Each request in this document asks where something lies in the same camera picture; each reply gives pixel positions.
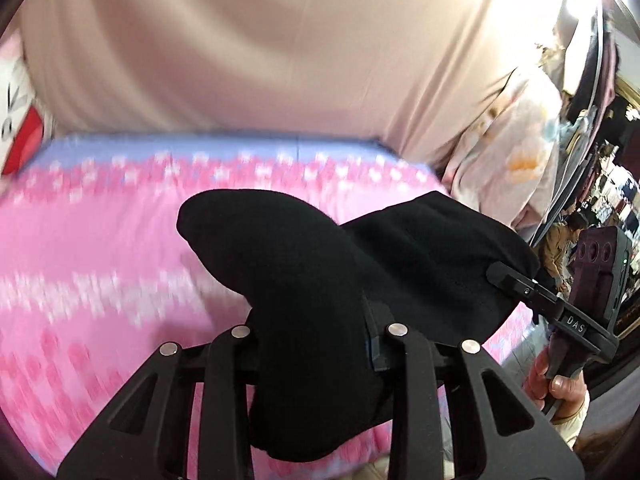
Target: person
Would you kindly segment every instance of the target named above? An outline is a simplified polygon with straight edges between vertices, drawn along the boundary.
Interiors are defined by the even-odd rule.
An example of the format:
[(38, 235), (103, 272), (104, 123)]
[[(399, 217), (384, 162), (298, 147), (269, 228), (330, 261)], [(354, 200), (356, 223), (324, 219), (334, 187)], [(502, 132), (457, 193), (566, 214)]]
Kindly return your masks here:
[[(544, 406), (543, 399), (548, 393), (551, 393), (556, 399), (564, 400), (558, 408), (552, 424), (567, 445), (573, 448), (589, 407), (590, 399), (587, 386), (584, 383), (584, 376), (581, 373), (576, 379), (557, 376), (548, 380), (545, 376), (548, 366), (549, 354), (548, 347), (546, 347), (533, 361), (522, 389), (540, 410)], [(388, 476), (388, 468), (389, 457), (384, 456), (339, 480), (385, 480)], [(444, 480), (452, 478), (454, 478), (453, 464), (445, 460)]]
[(588, 227), (586, 218), (580, 212), (573, 212), (562, 222), (553, 224), (542, 241), (534, 248), (542, 272), (553, 278), (556, 289), (563, 294), (569, 293), (566, 277), (565, 256), (571, 243), (576, 243), (580, 233)]

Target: folded black fabric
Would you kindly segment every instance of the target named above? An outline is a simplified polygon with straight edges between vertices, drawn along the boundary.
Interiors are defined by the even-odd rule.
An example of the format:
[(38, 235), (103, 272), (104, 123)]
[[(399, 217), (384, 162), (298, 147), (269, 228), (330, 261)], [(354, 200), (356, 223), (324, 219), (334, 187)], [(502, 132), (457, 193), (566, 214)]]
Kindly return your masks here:
[(367, 352), (366, 303), (438, 342), (484, 342), (516, 305), (486, 268), (538, 270), (515, 232), (437, 192), (338, 226), (288, 195), (213, 190), (184, 203), (177, 228), (253, 308), (250, 439), (289, 462), (321, 458), (391, 416)]

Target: triangular cutout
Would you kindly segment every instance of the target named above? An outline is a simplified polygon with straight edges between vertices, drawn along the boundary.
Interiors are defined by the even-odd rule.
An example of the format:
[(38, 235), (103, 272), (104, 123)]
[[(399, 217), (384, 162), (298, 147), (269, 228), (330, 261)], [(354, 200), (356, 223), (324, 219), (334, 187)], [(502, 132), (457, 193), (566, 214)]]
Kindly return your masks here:
[(149, 411), (158, 374), (147, 377), (129, 396), (121, 408), (111, 418), (109, 427), (132, 435), (139, 435), (145, 427), (146, 414)]
[(483, 373), (482, 380), (500, 436), (510, 436), (533, 428), (532, 416), (494, 372)]

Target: person in brown jacket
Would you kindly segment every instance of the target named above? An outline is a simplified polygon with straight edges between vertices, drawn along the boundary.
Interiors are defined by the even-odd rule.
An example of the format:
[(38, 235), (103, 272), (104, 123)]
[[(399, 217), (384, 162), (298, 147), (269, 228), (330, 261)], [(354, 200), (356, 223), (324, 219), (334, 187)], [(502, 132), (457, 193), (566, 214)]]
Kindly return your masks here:
[(563, 222), (553, 224), (537, 246), (542, 267), (554, 279), (556, 287), (563, 294), (569, 292), (569, 285), (565, 280), (565, 254), (569, 244), (576, 243), (582, 230), (587, 227), (586, 218), (579, 212), (573, 212)]

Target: silver screw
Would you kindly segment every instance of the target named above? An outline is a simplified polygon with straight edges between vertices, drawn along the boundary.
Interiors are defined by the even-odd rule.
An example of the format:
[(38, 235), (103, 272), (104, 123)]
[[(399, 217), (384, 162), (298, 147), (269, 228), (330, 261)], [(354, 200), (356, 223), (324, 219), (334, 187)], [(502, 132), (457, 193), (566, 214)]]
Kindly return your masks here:
[(477, 354), (480, 351), (481, 346), (478, 341), (467, 339), (462, 342), (462, 349), (468, 354)]
[(402, 337), (409, 332), (409, 329), (402, 323), (393, 323), (386, 329), (391, 335)]
[(238, 325), (231, 329), (231, 335), (236, 339), (243, 339), (251, 333), (251, 329), (246, 325)]
[(169, 341), (168, 343), (164, 343), (160, 347), (160, 353), (163, 356), (174, 355), (177, 351), (178, 351), (178, 345), (176, 343), (171, 342), (171, 341)]

